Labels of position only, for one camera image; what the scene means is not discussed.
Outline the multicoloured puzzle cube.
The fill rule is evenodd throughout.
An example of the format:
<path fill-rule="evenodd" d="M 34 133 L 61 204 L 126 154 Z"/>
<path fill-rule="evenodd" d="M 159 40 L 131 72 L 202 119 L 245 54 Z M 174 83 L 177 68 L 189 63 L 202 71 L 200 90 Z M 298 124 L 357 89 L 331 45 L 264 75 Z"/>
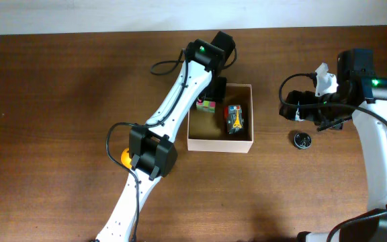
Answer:
<path fill-rule="evenodd" d="M 214 113 L 216 110 L 216 103 L 207 100 L 200 100 L 196 102 L 196 109 L 201 112 Z"/>

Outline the red grey toy truck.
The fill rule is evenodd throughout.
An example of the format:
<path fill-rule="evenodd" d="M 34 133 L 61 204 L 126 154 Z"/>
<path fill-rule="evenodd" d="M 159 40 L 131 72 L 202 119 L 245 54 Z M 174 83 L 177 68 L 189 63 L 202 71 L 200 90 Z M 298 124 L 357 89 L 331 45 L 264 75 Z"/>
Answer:
<path fill-rule="evenodd" d="M 229 105 L 224 109 L 226 120 L 226 131 L 228 134 L 235 134 L 244 128 L 243 110 L 241 105 Z"/>

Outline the pink cardboard box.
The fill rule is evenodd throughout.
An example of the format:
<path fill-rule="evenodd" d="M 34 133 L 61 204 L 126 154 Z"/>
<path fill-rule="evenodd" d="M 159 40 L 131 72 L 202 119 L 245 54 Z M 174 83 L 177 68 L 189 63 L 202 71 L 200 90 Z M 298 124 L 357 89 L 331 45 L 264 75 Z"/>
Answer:
<path fill-rule="evenodd" d="M 224 112 L 229 105 L 241 106 L 243 129 L 234 134 L 227 132 Z M 248 153 L 254 141 L 252 85 L 228 83 L 223 102 L 215 112 L 190 109 L 187 115 L 187 149 L 225 153 Z"/>

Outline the black round fan wheel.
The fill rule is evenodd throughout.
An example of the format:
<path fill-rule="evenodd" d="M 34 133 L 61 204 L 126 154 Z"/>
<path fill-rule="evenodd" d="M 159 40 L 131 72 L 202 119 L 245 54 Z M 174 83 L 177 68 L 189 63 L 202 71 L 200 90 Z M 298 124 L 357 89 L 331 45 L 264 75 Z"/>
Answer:
<path fill-rule="evenodd" d="M 308 149 L 312 144 L 311 136 L 305 132 L 298 132 L 294 135 L 294 146 L 297 149 Z"/>

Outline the orange toy animal figure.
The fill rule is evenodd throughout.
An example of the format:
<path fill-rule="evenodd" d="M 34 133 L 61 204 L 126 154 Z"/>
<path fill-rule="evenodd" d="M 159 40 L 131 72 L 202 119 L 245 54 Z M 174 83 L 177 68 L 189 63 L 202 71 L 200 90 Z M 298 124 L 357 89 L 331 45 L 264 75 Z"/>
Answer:
<path fill-rule="evenodd" d="M 122 165 L 128 169 L 131 169 L 132 168 L 131 161 L 132 159 L 130 158 L 129 148 L 126 148 L 123 150 L 121 154 Z"/>

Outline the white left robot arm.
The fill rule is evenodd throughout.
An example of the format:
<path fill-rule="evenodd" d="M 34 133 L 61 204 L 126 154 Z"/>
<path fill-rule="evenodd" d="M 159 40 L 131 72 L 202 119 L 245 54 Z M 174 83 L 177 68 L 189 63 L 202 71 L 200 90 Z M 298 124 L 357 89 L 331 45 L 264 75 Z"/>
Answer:
<path fill-rule="evenodd" d="M 126 185 L 96 241 L 135 241 L 140 211 L 153 188 L 177 160 L 174 142 L 190 108 L 198 100 L 222 102 L 230 56 L 236 56 L 233 37 L 219 31 L 213 41 L 197 39 L 178 60 L 177 79 L 157 111 L 144 123 L 131 123 L 129 145 L 116 165 L 128 172 Z"/>

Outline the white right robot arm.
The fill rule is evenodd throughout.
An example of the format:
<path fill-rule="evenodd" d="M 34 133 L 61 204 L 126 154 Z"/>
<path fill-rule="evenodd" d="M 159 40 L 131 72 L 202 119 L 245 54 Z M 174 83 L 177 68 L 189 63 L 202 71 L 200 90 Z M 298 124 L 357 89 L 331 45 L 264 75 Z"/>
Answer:
<path fill-rule="evenodd" d="M 368 183 L 367 212 L 335 225 L 329 232 L 300 232 L 297 240 L 387 241 L 387 77 L 377 76 L 372 50 L 339 53 L 337 74 L 322 64 L 307 74 L 314 91 L 280 96 L 280 116 L 311 121 L 318 131 L 352 121 L 361 142 Z"/>

